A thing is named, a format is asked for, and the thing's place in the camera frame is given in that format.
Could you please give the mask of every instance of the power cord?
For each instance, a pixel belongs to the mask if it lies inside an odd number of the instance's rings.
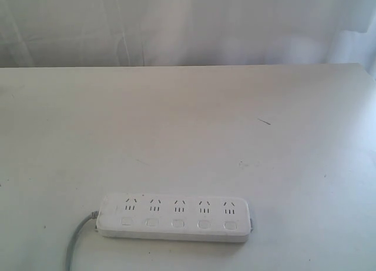
[[[78,224],[76,230],[74,231],[69,244],[68,248],[66,249],[66,256],[65,256],[65,271],[71,271],[72,266],[72,259],[73,259],[73,252],[75,250],[75,245],[79,236],[79,233],[82,229],[82,227],[91,219],[97,219],[98,218],[99,211],[93,211],[90,213],[90,215],[87,215],[87,217],[84,218],[83,221]]]

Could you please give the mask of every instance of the table surface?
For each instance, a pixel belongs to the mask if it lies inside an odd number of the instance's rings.
[[[0,69],[2,270],[61,270],[109,192],[239,196],[245,244],[108,239],[73,270],[376,270],[376,83],[356,64]]]

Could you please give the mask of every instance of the socket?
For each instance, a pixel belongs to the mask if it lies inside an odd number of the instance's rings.
[[[100,207],[98,232],[107,237],[245,242],[251,232],[241,198],[112,193]]]

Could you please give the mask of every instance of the white curtain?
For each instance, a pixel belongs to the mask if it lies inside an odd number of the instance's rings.
[[[0,0],[0,66],[359,62],[376,0]]]

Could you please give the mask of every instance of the white power strip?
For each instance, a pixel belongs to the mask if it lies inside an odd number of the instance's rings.
[[[240,198],[113,193],[96,221],[107,237],[245,242],[248,204]]]

